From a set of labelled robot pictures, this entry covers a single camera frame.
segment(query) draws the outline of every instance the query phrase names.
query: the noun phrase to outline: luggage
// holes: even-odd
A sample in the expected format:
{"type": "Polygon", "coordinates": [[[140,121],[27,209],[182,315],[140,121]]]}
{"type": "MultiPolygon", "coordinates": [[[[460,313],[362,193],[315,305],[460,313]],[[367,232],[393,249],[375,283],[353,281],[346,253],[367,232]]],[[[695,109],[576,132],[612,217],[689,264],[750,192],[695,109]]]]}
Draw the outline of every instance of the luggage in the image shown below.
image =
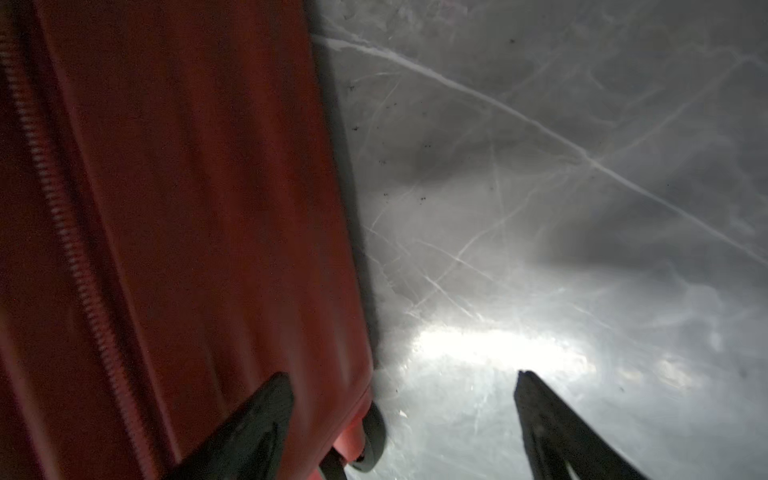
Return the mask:
{"type": "Polygon", "coordinates": [[[301,2],[3,5],[0,471],[372,466],[301,2]]]}

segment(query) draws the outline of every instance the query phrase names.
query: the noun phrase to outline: suitcase wheel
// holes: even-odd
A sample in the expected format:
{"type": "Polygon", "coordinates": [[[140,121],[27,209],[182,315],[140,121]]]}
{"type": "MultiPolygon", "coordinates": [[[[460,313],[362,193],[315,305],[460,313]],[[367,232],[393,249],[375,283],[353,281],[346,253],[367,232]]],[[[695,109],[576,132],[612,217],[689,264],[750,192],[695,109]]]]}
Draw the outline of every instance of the suitcase wheel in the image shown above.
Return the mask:
{"type": "Polygon", "coordinates": [[[366,433],[366,446],[362,455],[349,464],[361,472],[370,472],[384,453],[386,444],[386,426],[384,417],[375,403],[362,419],[362,429],[366,433]]]}

